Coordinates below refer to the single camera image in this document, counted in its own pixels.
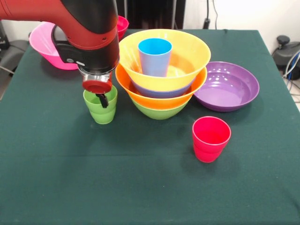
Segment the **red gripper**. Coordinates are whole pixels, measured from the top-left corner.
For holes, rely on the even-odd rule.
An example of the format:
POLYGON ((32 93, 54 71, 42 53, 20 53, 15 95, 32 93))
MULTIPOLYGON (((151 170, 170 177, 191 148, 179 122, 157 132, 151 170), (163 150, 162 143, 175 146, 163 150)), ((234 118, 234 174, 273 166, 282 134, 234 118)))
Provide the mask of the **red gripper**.
POLYGON ((99 75, 85 74, 82 76, 82 86, 85 90, 96 94, 103 108, 107 108, 109 103, 105 93, 112 89, 112 73, 99 75))

